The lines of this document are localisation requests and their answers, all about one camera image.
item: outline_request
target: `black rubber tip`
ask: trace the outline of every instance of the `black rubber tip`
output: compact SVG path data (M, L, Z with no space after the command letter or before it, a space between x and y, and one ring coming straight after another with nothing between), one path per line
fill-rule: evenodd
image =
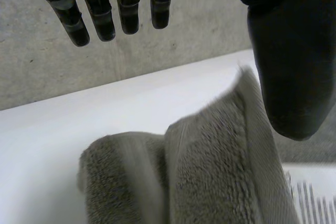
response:
M89 36L89 33L88 33L86 27L84 27L80 30L68 32L68 35L69 35L72 43L77 47L86 46L90 42L90 36Z
M137 33L139 30L138 5L131 7L119 6L119 13L123 32L127 35Z
M152 24L155 29L166 28L169 24L169 10L164 12L152 12Z
M111 41L116 37L113 23L97 25L96 32L101 41Z

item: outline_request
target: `gray concrete wall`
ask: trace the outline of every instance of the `gray concrete wall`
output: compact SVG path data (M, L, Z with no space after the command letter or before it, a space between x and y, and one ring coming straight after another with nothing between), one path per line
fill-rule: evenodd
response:
M52 98L250 47L247 7L239 0L173 0L169 26L151 25L140 2L141 27L101 42L83 0L77 0L91 41L75 47L44 0L0 0L0 110Z

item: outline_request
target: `towel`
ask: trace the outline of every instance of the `towel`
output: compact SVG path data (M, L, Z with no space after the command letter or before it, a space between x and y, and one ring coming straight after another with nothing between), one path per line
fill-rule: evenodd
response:
M250 69L163 136L96 140L77 181L88 224L299 223Z

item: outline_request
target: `towel fold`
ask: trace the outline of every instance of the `towel fold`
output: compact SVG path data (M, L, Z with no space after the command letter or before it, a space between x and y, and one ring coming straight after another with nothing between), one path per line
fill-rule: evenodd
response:
M80 158L78 187L88 224L299 223L250 69L164 136L93 142Z

